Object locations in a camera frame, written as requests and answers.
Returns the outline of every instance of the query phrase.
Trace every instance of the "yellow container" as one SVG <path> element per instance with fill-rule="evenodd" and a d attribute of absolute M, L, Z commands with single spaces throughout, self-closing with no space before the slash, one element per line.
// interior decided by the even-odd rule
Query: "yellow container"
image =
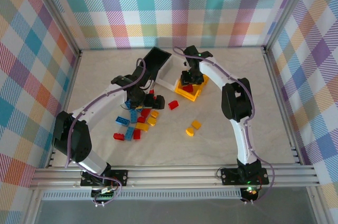
<path fill-rule="evenodd" d="M 208 83 L 209 77 L 206 75 L 203 75 L 204 78 L 204 82 L 200 85 L 192 85 L 194 91 L 192 91 L 191 93 L 184 91 L 182 89 L 182 85 L 181 85 L 181 81 L 178 80 L 177 84 L 176 84 L 176 88 L 175 88 L 175 92 L 178 93 L 181 96 L 184 96 L 185 98 L 191 100 L 191 101 L 195 101 L 196 98 L 201 94 L 203 87 Z"/>

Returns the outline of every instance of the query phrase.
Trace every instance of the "lego brick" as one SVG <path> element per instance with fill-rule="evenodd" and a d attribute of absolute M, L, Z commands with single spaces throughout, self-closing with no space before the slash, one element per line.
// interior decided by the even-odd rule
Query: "lego brick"
<path fill-rule="evenodd" d="M 179 102 L 176 100 L 173 100 L 172 102 L 169 102 L 168 105 L 169 105 L 169 109 L 173 110 L 174 108 L 177 108 L 179 106 Z"/>
<path fill-rule="evenodd" d="M 131 107 L 130 100 L 126 101 L 126 102 L 125 102 L 125 105 L 127 106 L 128 109 L 130 109 L 130 107 Z"/>
<path fill-rule="evenodd" d="M 189 127 L 185 130 L 185 132 L 189 135 L 189 136 L 194 136 L 194 128 Z"/>
<path fill-rule="evenodd" d="M 182 87 L 182 89 L 188 93 L 192 93 L 194 91 L 194 88 L 192 85 L 187 85 L 187 86 L 184 86 Z"/>
<path fill-rule="evenodd" d="M 134 128 L 133 127 L 128 127 L 126 135 L 125 135 L 125 140 L 131 141 L 132 136 L 133 136 Z"/>
<path fill-rule="evenodd" d="M 149 117 L 148 120 L 147 120 L 147 123 L 152 125 L 152 126 L 156 125 L 156 118 Z"/>
<path fill-rule="evenodd" d="M 198 130 L 201 127 L 201 123 L 197 120 L 194 120 L 194 122 L 191 123 L 192 127 L 194 127 L 196 130 Z"/>
<path fill-rule="evenodd" d="M 130 122 L 132 124 L 137 123 L 137 111 L 134 109 L 130 110 Z"/>
<path fill-rule="evenodd" d="M 150 115 L 152 116 L 152 117 L 154 117 L 154 118 L 156 118 L 156 117 L 158 117 L 158 112 L 157 111 L 155 111 L 155 110 L 153 110 L 151 113 L 150 113 Z"/>
<path fill-rule="evenodd" d="M 140 129 L 140 130 L 144 130 L 145 132 L 147 132 L 149 129 L 149 126 L 147 124 L 137 123 L 135 126 L 135 129 Z"/>
<path fill-rule="evenodd" d="M 126 118 L 120 117 L 118 116 L 115 120 L 116 123 L 118 123 L 119 125 L 123 125 L 123 126 L 128 126 L 130 121 Z"/>
<path fill-rule="evenodd" d="M 145 118 L 145 117 L 139 117 L 139 118 L 137 119 L 137 122 L 138 122 L 138 123 L 144 124 L 144 123 L 146 122 L 146 118 Z"/>
<path fill-rule="evenodd" d="M 151 109 L 143 109 L 141 111 L 141 116 L 146 118 L 147 116 L 149 116 L 150 111 L 152 111 L 152 110 Z"/>
<path fill-rule="evenodd" d="M 135 140 L 141 139 L 141 130 L 139 129 L 134 130 L 134 139 Z"/>
<path fill-rule="evenodd" d="M 113 138 L 117 139 L 118 141 L 124 141 L 125 140 L 125 136 L 122 133 L 114 133 Z"/>

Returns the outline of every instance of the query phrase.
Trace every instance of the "white table surface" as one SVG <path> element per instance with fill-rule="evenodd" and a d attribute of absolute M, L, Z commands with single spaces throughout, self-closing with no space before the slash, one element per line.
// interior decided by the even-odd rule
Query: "white table surface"
<path fill-rule="evenodd" d="M 137 58 L 150 49 L 85 51 L 69 103 L 71 112 L 99 95 L 118 75 L 130 74 Z M 256 115 L 252 121 L 253 139 L 258 155 L 271 163 L 293 163 L 289 141 L 264 59 L 259 48 L 209 50 L 229 72 L 250 81 Z M 113 134 L 125 133 L 115 123 L 117 116 L 130 118 L 129 111 L 118 108 L 103 118 L 91 131 L 93 149 L 111 165 L 143 164 L 235 164 L 237 145 L 230 122 L 221 110 L 221 91 L 209 81 L 195 102 L 155 85 L 155 94 L 165 98 L 157 124 L 140 141 L 117 141 Z M 175 110 L 168 108 L 179 102 Z M 193 137 L 185 130 L 197 119 L 202 123 Z M 65 156 L 57 152 L 53 166 L 64 166 Z"/>

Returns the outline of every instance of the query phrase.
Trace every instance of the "red block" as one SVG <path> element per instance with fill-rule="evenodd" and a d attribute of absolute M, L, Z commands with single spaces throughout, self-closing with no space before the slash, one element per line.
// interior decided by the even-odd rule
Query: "red block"
<path fill-rule="evenodd" d="M 114 133 L 113 138 L 117 139 L 118 141 L 124 141 L 125 135 L 122 133 Z"/>
<path fill-rule="evenodd" d="M 149 116 L 150 111 L 152 111 L 152 109 L 143 109 L 141 111 L 141 116 L 147 118 L 147 116 Z"/>
<path fill-rule="evenodd" d="M 139 118 L 137 118 L 137 122 L 144 124 L 146 122 L 146 118 L 145 117 L 139 117 Z"/>
<path fill-rule="evenodd" d="M 136 140 L 141 139 L 141 130 L 139 129 L 134 130 L 134 139 Z"/>
<path fill-rule="evenodd" d="M 188 92 L 188 93 L 191 93 L 191 92 L 194 91 L 194 88 L 193 88 L 192 85 L 184 86 L 182 89 L 183 89 L 184 91 Z"/>
<path fill-rule="evenodd" d="M 174 100 L 172 102 L 169 102 L 168 105 L 169 105 L 169 109 L 173 110 L 174 108 L 177 108 L 179 106 L 179 102 Z"/>

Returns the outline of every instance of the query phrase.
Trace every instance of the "colorful plaid backdrop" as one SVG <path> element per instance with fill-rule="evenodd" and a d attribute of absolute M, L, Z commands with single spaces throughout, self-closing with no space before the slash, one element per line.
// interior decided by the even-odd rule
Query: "colorful plaid backdrop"
<path fill-rule="evenodd" d="M 338 0 L 301 0 L 273 55 L 302 154 L 338 223 Z"/>
<path fill-rule="evenodd" d="M 0 223 L 18 223 L 75 56 L 42 0 L 0 0 Z"/>
<path fill-rule="evenodd" d="M 261 46 L 287 0 L 55 0 L 82 48 Z"/>

